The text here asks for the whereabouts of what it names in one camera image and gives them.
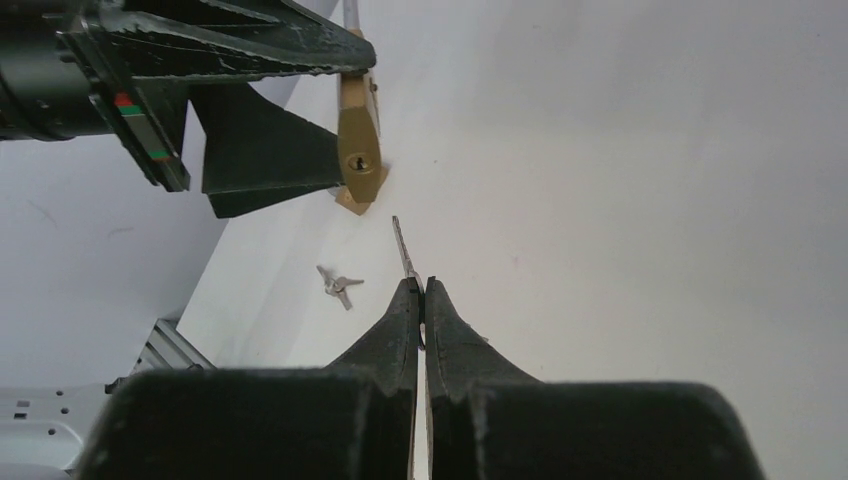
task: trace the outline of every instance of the white surface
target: white surface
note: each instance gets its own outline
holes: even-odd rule
[[[195,346],[326,364],[388,305],[397,214],[418,271],[531,374],[706,382],[771,479],[845,478],[848,4],[360,8],[380,198],[362,218],[319,192],[230,222],[180,324]],[[305,80],[292,109],[331,127],[335,80]],[[353,311],[316,264],[365,279]]]
[[[116,137],[0,143],[0,385],[110,383],[185,306],[224,229],[200,193],[153,187]]]

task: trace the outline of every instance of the silver key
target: silver key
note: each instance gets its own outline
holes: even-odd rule
[[[324,279],[324,293],[341,300],[345,310],[353,308],[353,305],[350,303],[350,299],[347,298],[347,287],[351,285],[361,285],[365,283],[365,280],[352,280],[347,277],[333,278],[330,272],[324,267],[318,265],[316,268],[318,268],[318,273],[320,273],[321,277]]]
[[[406,250],[406,243],[403,241],[403,232],[400,231],[400,220],[397,216],[392,217],[392,226],[395,229],[395,240],[397,240],[400,259],[403,262],[403,272],[406,278],[415,279],[415,283],[418,284],[418,291],[423,292],[424,283],[421,282],[421,277],[415,271],[415,268],[412,267],[412,259],[409,258],[409,252]]]

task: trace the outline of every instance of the metal rod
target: metal rod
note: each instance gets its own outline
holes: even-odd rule
[[[424,291],[424,283],[421,282],[421,277],[418,275],[418,272],[415,271],[415,268],[412,266],[412,259],[409,257],[409,251],[406,249],[406,243],[403,241],[403,232],[400,230],[400,220],[397,216],[392,216],[392,226],[395,231],[395,240],[398,244],[398,251],[400,252],[400,259],[403,262],[403,271],[406,275],[406,278],[412,278],[418,284],[419,290]]]
[[[359,30],[359,0],[344,0],[344,25],[348,30]]]

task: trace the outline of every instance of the robotic arm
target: robotic arm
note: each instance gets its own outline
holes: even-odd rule
[[[150,183],[184,191],[191,101],[219,217],[345,183],[370,202],[376,188],[359,185],[379,183],[379,164],[347,167],[336,134],[248,82],[375,63],[369,42],[291,0],[12,0],[0,6],[0,141],[114,134]]]

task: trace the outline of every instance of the metal key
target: metal key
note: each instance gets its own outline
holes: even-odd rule
[[[406,249],[406,243],[403,241],[403,232],[400,231],[400,220],[397,216],[392,216],[392,226],[395,230],[395,240],[397,240],[398,251],[400,251],[400,260],[403,262],[403,272],[406,275],[406,279],[407,281],[415,280],[415,284],[418,285],[418,294],[423,295],[424,282],[421,281],[421,276],[418,275],[418,272],[416,272],[415,268],[412,266],[412,259],[409,257],[409,251]],[[418,349],[424,351],[426,348],[424,345],[424,323],[420,323],[418,325],[418,330]]]
[[[321,274],[321,277],[324,278],[324,293],[341,300],[345,310],[353,308],[353,305],[350,303],[350,299],[347,298],[346,289],[351,285],[361,285],[365,283],[365,280],[352,280],[347,277],[333,278],[330,272],[324,267],[318,265],[316,268],[318,268],[318,273]]]

